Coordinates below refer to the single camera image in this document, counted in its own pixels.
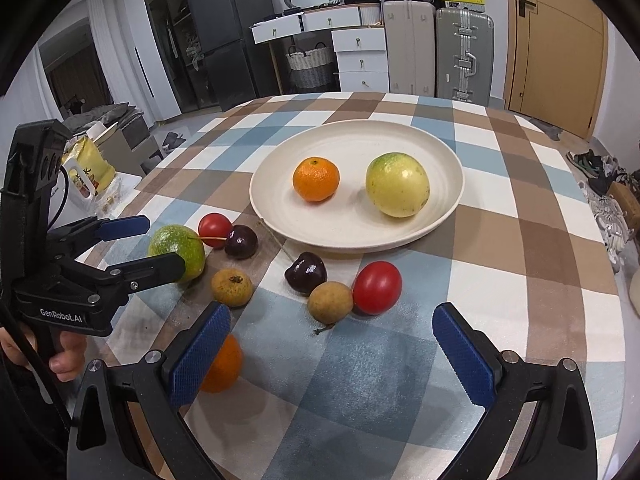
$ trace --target black refrigerator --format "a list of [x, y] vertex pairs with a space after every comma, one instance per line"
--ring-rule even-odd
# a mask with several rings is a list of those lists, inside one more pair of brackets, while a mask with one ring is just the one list
[[223, 110], [278, 93], [266, 43], [250, 27], [273, 14], [271, 0], [188, 0], [204, 64]]

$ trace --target glass door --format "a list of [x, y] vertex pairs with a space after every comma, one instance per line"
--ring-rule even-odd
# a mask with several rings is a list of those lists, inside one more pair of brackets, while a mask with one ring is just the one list
[[158, 50], [180, 110], [217, 104], [187, 0], [145, 0]]

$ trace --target curtain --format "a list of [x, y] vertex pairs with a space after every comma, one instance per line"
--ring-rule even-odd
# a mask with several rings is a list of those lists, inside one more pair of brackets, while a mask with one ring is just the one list
[[86, 0], [95, 50], [114, 103], [128, 102], [144, 112], [151, 125], [155, 117], [134, 75], [125, 46], [115, 0]]
[[47, 79], [59, 106], [67, 107], [74, 97], [85, 99], [88, 110], [113, 102], [93, 45], [55, 67]]
[[0, 119], [0, 182], [3, 182], [15, 127], [46, 119], [62, 120], [47, 85], [37, 46], [24, 60], [7, 93], [0, 97]]

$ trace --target snack bag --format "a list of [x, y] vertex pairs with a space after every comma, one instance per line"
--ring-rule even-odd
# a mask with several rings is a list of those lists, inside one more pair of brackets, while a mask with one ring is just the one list
[[[64, 164], [68, 158], [74, 158], [80, 167], [84, 169], [84, 173], [94, 184], [97, 194], [107, 189], [116, 174], [113, 166], [102, 158], [94, 142], [87, 136], [78, 139], [71, 147], [71, 150], [63, 155], [62, 163]], [[69, 171], [69, 177], [84, 196], [87, 190], [78, 174], [71, 170]]]

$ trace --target doorway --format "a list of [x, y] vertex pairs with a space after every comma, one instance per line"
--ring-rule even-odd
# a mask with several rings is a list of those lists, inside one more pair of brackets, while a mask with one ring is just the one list
[[589, 139], [607, 63], [607, 20], [591, 0], [510, 0], [507, 108]]
[[88, 20], [39, 46], [47, 82], [63, 118], [113, 103]]

